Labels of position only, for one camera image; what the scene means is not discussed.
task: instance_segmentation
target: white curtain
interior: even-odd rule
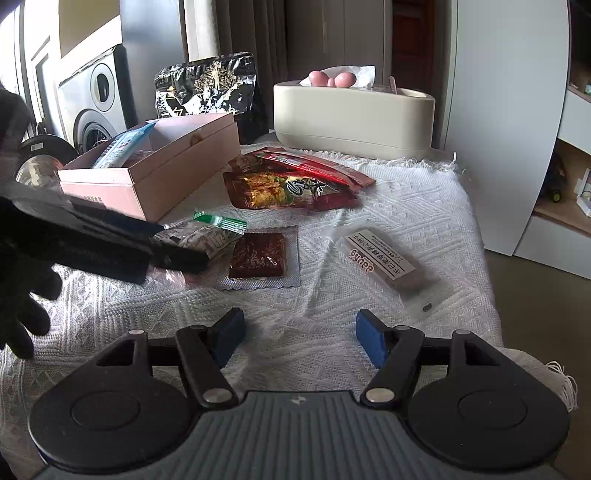
[[[273,85],[287,80],[285,0],[184,0],[189,60],[250,51],[269,124]]]

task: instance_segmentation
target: white logo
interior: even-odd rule
[[[297,397],[292,398],[290,400],[290,402],[295,403],[296,405],[300,406],[306,402],[306,398],[302,397],[301,395],[298,395]]]

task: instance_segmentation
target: silver screw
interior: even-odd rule
[[[396,395],[389,388],[372,388],[365,392],[365,398],[371,403],[384,403],[392,401]]]
[[[232,399],[232,392],[225,388],[211,388],[203,394],[207,403],[224,403]]]

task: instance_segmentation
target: blue snack package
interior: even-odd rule
[[[120,168],[135,151],[138,144],[150,133],[155,123],[144,125],[119,134],[96,159],[92,168]]]

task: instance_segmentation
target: black plastic bag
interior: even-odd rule
[[[269,131],[252,53],[166,67],[154,81],[158,118],[231,112],[241,144],[251,144]]]

